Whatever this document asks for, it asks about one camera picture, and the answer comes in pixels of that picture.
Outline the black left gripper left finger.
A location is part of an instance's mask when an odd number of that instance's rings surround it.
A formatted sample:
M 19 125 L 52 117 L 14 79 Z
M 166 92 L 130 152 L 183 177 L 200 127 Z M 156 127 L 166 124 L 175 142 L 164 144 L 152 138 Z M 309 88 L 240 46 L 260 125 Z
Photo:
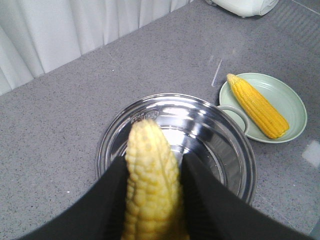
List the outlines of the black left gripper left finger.
M 124 230 L 128 170 L 116 157 L 74 205 L 23 240 L 120 240 Z

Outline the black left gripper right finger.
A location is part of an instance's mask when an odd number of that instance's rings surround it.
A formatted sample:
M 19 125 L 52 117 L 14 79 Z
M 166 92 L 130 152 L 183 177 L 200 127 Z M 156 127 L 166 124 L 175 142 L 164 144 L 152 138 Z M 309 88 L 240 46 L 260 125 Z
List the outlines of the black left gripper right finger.
M 309 240 L 267 217 L 223 186 L 194 154 L 182 157 L 181 182 L 192 240 Z

